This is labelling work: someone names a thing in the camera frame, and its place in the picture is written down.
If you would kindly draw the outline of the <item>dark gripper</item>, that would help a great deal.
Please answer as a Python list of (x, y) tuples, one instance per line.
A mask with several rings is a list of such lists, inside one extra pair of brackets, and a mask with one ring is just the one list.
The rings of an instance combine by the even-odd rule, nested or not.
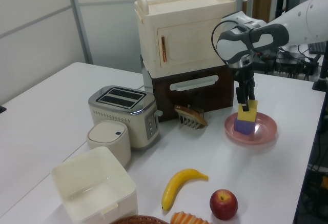
[(234, 81), (238, 82), (236, 87), (237, 101), (243, 112), (249, 111), (248, 99), (255, 100), (255, 81), (253, 65), (242, 68), (231, 68)]

